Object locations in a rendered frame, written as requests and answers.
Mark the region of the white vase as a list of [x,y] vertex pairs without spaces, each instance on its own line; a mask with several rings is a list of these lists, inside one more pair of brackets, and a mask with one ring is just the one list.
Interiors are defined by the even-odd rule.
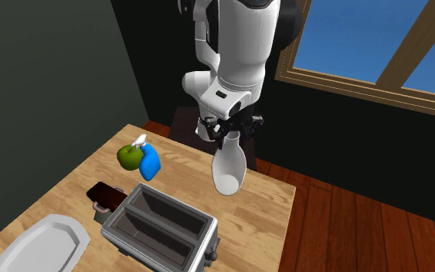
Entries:
[[236,194],[246,175],[246,156],[240,147],[240,133],[229,132],[212,160],[212,180],[216,191],[224,196]]

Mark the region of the dark robot stand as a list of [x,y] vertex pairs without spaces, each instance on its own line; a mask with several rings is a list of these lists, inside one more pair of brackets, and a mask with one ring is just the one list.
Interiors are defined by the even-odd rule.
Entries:
[[[198,149],[210,155],[216,153],[217,143],[203,141],[196,133],[199,109],[197,107],[178,107],[169,132],[169,138],[181,144]],[[257,162],[254,149],[254,140],[240,140],[240,147],[246,156],[247,168],[256,171]]]

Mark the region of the blue spray bottle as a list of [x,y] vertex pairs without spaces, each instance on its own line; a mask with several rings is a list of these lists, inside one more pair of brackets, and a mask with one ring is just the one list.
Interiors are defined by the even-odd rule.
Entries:
[[146,140],[147,135],[141,134],[131,147],[137,151],[141,150],[143,157],[139,164],[141,176],[146,181],[151,181],[161,169],[161,162],[154,147]]

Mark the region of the wooden table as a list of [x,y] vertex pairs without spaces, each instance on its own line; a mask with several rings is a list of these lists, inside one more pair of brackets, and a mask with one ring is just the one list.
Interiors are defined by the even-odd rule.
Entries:
[[[130,192],[142,177],[116,159],[144,129],[126,125],[0,232],[0,255],[20,234],[50,213],[78,220],[90,243],[73,272],[151,272],[121,254],[100,234],[86,192],[99,181]],[[218,259],[206,272],[278,272],[294,200],[292,185],[248,171],[238,193],[220,195],[212,182],[212,156],[152,132],[147,140],[161,161],[148,183],[218,220]]]

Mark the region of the green apple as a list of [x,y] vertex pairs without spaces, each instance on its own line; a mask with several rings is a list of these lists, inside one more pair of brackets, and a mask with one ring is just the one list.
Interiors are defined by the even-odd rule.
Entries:
[[139,168],[144,154],[137,146],[125,145],[117,151],[117,160],[121,167],[127,171],[134,171]]

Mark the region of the silver two-slot toaster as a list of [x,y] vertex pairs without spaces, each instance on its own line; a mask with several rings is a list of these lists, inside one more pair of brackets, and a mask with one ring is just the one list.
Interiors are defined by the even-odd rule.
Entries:
[[153,272],[206,272],[218,258],[216,217],[144,183],[116,208],[101,234]]

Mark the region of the wooden framed window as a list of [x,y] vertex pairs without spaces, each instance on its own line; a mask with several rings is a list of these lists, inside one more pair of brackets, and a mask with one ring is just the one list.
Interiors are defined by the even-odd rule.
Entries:
[[435,0],[301,0],[276,80],[435,116]]

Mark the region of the white octagonal plate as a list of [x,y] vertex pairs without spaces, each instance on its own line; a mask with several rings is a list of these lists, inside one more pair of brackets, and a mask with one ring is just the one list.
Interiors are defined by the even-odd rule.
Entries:
[[0,272],[73,272],[90,237],[76,219],[49,214],[0,255]]

